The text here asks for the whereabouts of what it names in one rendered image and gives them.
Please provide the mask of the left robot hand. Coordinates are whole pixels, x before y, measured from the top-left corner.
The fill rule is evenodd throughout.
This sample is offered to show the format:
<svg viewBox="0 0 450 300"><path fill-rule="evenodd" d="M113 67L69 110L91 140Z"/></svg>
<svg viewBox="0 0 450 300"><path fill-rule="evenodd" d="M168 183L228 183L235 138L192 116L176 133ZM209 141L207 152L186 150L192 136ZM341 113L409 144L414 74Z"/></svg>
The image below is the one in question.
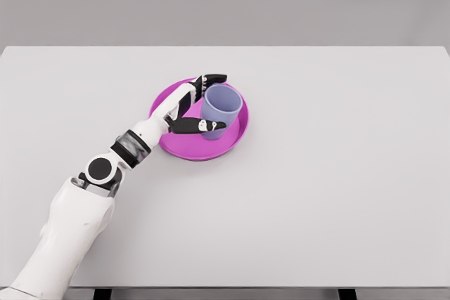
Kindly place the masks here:
<svg viewBox="0 0 450 300"><path fill-rule="evenodd" d="M225 122L184 115L205 96L209 87L223 84L226 80L225 74L206 74L184 82L157 106L152 115L161 117L167 125L168 132L175 134L199 134L225 129L227 127Z"/></svg>

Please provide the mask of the lavender plastic cup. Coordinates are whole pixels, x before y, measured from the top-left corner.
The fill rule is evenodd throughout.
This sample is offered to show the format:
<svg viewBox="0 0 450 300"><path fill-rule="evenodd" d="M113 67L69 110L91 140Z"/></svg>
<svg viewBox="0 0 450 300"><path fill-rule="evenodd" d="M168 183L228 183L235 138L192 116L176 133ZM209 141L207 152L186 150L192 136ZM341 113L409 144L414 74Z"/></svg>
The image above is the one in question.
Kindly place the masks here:
<svg viewBox="0 0 450 300"><path fill-rule="evenodd" d="M200 117L216 123L223 122L226 127L207 131L202 136L207 140L217 140L228 131L243 106L239 92L226 84L215 84L209 87L203 96Z"/></svg>

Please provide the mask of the magenta round plate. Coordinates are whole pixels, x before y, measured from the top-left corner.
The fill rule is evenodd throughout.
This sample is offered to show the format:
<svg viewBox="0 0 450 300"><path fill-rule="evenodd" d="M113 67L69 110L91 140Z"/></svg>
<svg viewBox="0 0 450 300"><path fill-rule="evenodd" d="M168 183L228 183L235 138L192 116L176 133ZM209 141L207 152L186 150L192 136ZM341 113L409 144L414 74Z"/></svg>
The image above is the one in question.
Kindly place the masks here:
<svg viewBox="0 0 450 300"><path fill-rule="evenodd" d="M249 123L249 111L243 98L243 106L232 125L217 140L207 140L200 134L166 133L159 146L171 155L192 160L205 161L220 157L233 149L245 135Z"/></svg>

